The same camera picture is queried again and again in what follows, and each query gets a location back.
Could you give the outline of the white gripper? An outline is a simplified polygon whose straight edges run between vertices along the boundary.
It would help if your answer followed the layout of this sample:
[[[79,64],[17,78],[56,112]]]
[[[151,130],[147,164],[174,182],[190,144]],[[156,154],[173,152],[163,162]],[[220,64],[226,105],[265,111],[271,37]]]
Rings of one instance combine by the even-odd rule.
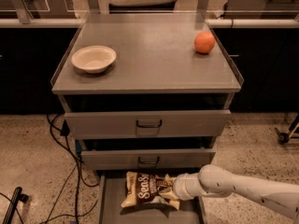
[[[167,200],[182,201],[192,200],[195,197],[203,196],[206,192],[199,181],[199,174],[182,174],[177,178],[166,175],[164,183],[173,189],[163,189],[159,191],[159,195]]]

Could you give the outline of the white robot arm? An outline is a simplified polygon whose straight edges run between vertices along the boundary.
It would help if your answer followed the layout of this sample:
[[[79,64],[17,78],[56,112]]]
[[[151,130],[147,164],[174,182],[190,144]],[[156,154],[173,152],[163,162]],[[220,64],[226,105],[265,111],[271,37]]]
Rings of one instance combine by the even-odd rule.
[[[164,194],[173,201],[224,198],[235,193],[299,224],[298,185],[236,175],[213,164],[203,166],[198,173],[171,177],[168,182]]]

